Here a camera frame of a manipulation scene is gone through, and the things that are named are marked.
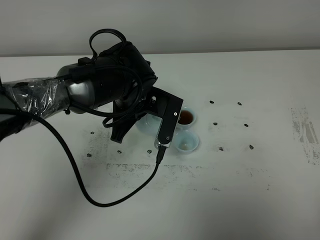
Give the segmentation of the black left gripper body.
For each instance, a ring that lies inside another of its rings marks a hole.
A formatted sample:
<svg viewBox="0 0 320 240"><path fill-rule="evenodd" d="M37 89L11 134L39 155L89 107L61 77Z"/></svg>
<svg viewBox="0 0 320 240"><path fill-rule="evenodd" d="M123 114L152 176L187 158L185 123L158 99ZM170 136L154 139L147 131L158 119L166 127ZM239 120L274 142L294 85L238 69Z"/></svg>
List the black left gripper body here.
<svg viewBox="0 0 320 240"><path fill-rule="evenodd" d="M141 100L131 112L119 117L106 117L102 124L105 128L111 128L111 141L122 143L129 130L146 114L159 117L158 95L157 88L153 86L145 99Z"/></svg>

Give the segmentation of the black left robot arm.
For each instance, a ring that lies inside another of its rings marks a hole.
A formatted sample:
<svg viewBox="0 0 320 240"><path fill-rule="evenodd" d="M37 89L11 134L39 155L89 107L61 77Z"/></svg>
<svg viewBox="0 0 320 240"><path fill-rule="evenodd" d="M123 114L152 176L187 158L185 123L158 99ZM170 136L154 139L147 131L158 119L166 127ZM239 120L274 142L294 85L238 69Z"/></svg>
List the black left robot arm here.
<svg viewBox="0 0 320 240"><path fill-rule="evenodd" d="M26 112L27 116L0 115L0 136L10 135L59 112L89 113L104 118L111 140L121 143L143 115L157 77L150 63L131 42L121 42L92 58L62 67L55 77L2 83L1 110Z"/></svg>

